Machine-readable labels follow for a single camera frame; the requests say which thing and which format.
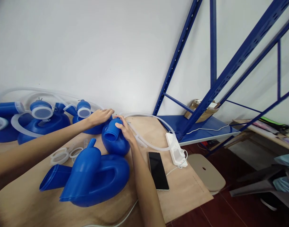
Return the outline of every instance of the stool top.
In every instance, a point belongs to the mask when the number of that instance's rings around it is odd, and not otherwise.
[[[225,180],[218,170],[201,154],[191,154],[188,162],[210,192],[220,191]]]

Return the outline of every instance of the smartphone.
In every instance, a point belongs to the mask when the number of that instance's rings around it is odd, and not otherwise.
[[[166,173],[164,172],[160,153],[149,152],[149,164],[156,190],[160,191],[170,190],[169,184],[167,183],[167,176]]]

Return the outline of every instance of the power cord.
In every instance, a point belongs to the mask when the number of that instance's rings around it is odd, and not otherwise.
[[[174,169],[172,169],[170,172],[167,173],[167,175],[169,175],[172,171],[174,171],[177,168],[182,168],[181,165],[183,163],[186,162],[187,158],[188,158],[188,152],[186,150],[183,149],[184,152],[186,152],[186,158],[185,160],[177,167],[175,167]],[[85,225],[83,227],[119,227],[122,223],[125,222],[125,220],[129,217],[129,215],[131,214],[132,210],[134,209],[134,207],[136,206],[138,200],[134,203],[133,207],[131,208],[130,212],[127,214],[127,216],[125,217],[125,219],[123,219],[120,223],[118,223],[117,225],[113,225],[113,226],[104,226],[104,225],[94,225],[94,224],[90,224],[90,225]]]
[[[175,169],[177,169],[177,168],[182,168],[182,167],[181,167],[182,164],[184,164],[184,163],[186,162],[186,160],[188,159],[188,152],[187,152],[186,150],[184,150],[184,149],[183,149],[183,151],[186,152],[186,158],[185,158],[185,160],[184,160],[179,166],[175,167],[175,168],[172,169],[170,172],[168,172],[168,173],[166,174],[166,176],[169,175],[169,174],[170,174],[172,171],[174,171]]]
[[[204,148],[200,147],[200,146],[199,146],[199,143],[197,143],[197,146],[198,146],[200,149],[202,149],[202,150],[206,150],[206,149],[204,149]]]
[[[227,127],[227,126],[228,126],[228,125],[223,126],[223,127],[219,128],[218,130],[216,130],[216,129],[203,129],[203,128],[199,128],[199,129],[202,129],[202,130],[211,130],[211,131],[220,131],[221,129],[223,129],[223,128]],[[192,132],[195,132],[195,131],[197,131],[197,130],[199,130],[199,129],[195,129],[195,130],[193,130],[193,131],[191,131],[191,132],[188,132],[187,134],[191,134]]]
[[[130,212],[128,213],[128,215],[125,217],[125,219],[123,219],[120,223],[118,223],[117,225],[113,225],[113,226],[104,226],[104,225],[85,225],[83,227],[118,227],[120,226],[122,223],[125,222],[125,220],[128,218],[128,216],[130,215],[130,213],[132,212],[132,210],[134,209],[134,207],[136,206],[138,200],[134,203],[133,207],[131,208]]]

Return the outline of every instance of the cardboard box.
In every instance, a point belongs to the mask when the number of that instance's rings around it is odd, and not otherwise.
[[[190,105],[190,108],[192,110],[195,110],[196,108],[198,108],[199,103],[198,103],[198,99],[194,99]],[[210,108],[208,107],[207,110],[200,116],[200,118],[196,121],[196,123],[199,122],[203,122],[206,119],[208,119],[210,116],[212,116],[214,113],[216,113],[218,111],[218,108]],[[189,111],[186,112],[186,114],[184,115],[185,118],[189,119],[192,116],[192,113],[190,113]]]

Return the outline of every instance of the blue shelf panel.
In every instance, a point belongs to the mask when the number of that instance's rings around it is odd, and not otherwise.
[[[165,115],[165,116],[158,116],[161,119],[163,119],[165,122],[167,122],[175,131],[175,133],[177,134],[176,137],[179,138],[179,136],[181,135],[180,131],[182,130],[183,126],[187,123],[188,119],[186,119],[183,115]],[[215,129],[218,130],[219,128],[226,126],[227,124],[225,124],[224,122],[218,120],[215,117],[210,117],[209,119],[207,119],[204,122],[200,122],[200,123],[196,123],[194,124],[191,129],[189,130],[189,132],[196,130],[198,128],[205,128],[205,129]],[[220,138],[223,137],[224,135],[236,135],[238,134],[239,131],[227,126],[219,131],[212,131],[212,130],[202,130],[199,129],[195,132],[192,132],[191,134],[186,134],[180,141],[179,143],[182,142],[187,142],[187,141],[193,141],[193,140],[197,140],[198,142],[202,142],[202,141],[207,141],[210,140],[212,138]]]

